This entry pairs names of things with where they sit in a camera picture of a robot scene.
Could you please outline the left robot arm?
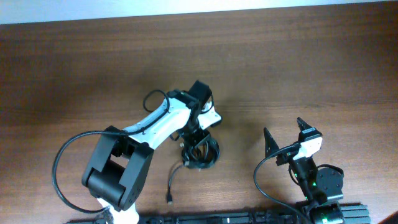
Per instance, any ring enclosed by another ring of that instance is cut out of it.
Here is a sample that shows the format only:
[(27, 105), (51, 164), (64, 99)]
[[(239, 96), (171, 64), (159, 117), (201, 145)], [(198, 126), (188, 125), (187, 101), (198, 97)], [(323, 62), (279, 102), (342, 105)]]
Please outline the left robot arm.
[(183, 139), (182, 167), (208, 169), (220, 157), (218, 143), (207, 130), (220, 122), (214, 98), (166, 96), (142, 121), (108, 127), (96, 145), (82, 184), (108, 215), (107, 223), (138, 223), (136, 200), (142, 192), (154, 151), (173, 133)]

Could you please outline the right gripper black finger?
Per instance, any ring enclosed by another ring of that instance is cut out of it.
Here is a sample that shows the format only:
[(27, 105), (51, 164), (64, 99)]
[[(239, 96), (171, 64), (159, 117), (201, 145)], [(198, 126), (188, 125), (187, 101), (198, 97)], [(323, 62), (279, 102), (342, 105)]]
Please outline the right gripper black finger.
[(280, 148), (266, 127), (264, 128), (264, 138), (265, 138), (265, 156), (272, 157), (272, 154), (279, 151)]
[(301, 131), (314, 131), (315, 128), (305, 122), (301, 117), (297, 118), (297, 124)]

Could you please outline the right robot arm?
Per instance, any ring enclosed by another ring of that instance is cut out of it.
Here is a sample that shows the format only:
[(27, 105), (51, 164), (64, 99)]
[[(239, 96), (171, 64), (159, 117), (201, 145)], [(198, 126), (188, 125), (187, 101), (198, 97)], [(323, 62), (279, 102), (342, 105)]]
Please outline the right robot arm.
[(300, 187), (306, 201), (294, 212), (303, 223), (344, 223), (338, 201), (343, 198), (344, 172), (329, 164), (316, 165), (313, 155), (322, 147), (323, 134), (297, 118), (298, 140), (280, 148), (267, 128), (264, 128), (265, 160), (275, 157), (276, 164), (288, 164), (288, 172)]

